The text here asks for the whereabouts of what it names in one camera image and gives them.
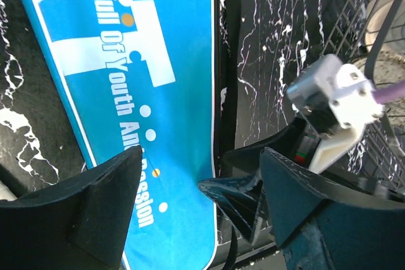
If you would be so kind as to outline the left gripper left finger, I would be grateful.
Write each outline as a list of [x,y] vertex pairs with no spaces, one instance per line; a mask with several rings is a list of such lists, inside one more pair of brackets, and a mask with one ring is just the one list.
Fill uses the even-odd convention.
[[95,168],[1,201],[1,269],[118,269],[141,176],[131,147]]

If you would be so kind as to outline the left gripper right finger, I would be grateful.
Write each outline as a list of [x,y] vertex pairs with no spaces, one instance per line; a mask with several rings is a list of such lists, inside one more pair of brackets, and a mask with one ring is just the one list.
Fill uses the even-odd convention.
[[404,269],[404,203],[345,187],[271,148],[259,169],[287,269]]

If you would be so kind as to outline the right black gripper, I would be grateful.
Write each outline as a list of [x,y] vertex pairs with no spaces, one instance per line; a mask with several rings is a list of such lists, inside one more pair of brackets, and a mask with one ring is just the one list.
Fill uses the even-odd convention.
[[[263,181],[257,171],[260,153],[268,147],[308,169],[320,140],[302,118],[295,118],[266,139],[224,153],[224,175],[200,181],[198,189],[226,215],[242,238],[254,245],[268,220]],[[363,138],[321,175],[359,192],[404,200],[404,159],[391,150],[378,125],[369,126]]]

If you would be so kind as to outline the blue racket cover bag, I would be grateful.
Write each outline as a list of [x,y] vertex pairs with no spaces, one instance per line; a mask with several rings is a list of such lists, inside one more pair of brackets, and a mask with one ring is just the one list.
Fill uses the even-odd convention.
[[207,269],[218,0],[22,0],[88,167],[142,147],[127,269]]

